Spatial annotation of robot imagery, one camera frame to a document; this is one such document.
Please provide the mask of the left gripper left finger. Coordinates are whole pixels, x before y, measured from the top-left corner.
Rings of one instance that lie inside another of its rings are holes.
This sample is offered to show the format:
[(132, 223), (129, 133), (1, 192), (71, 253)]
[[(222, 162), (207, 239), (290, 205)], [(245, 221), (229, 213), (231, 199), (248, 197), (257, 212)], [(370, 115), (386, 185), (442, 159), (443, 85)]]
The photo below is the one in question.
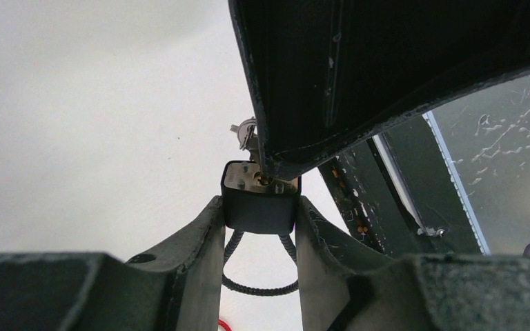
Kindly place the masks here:
[(104, 252), (0, 253), (0, 330), (216, 330), (222, 200), (123, 262)]

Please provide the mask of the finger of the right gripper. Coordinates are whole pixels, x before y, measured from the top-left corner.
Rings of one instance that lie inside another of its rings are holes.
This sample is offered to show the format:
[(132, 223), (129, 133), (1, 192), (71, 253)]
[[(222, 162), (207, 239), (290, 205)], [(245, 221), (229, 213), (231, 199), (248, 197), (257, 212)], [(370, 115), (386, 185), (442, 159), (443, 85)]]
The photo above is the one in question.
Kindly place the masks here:
[(260, 165), (293, 179), (530, 74), (530, 1), (230, 1)]

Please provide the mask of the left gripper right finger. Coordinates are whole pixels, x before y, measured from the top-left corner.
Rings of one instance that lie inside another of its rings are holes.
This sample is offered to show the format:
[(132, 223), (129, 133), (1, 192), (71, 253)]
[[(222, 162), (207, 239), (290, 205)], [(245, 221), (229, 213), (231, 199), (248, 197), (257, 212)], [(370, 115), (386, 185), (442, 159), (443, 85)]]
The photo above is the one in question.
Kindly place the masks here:
[(305, 330), (530, 330), (530, 257), (391, 259), (302, 197), (295, 233)]

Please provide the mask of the black cable lock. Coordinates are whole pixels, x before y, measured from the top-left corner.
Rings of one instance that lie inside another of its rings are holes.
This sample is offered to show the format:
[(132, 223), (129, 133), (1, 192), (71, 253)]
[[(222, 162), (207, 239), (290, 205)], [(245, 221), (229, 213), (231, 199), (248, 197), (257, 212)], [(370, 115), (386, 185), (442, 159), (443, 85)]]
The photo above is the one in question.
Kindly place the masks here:
[(246, 233), (276, 235), (293, 262), (295, 229), (302, 178), (276, 179), (263, 174), (254, 161), (229, 161), (220, 181), (224, 223), (233, 231), (224, 248), (224, 263)]

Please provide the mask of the red cable lock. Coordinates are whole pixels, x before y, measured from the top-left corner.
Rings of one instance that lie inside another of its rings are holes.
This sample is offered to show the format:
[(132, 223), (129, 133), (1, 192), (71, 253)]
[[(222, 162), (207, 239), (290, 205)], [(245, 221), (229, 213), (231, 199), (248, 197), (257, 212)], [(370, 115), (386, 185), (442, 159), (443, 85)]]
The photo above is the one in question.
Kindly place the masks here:
[(222, 319), (219, 319), (218, 321), (218, 328), (220, 331), (232, 331), (232, 328), (229, 326), (229, 324)]

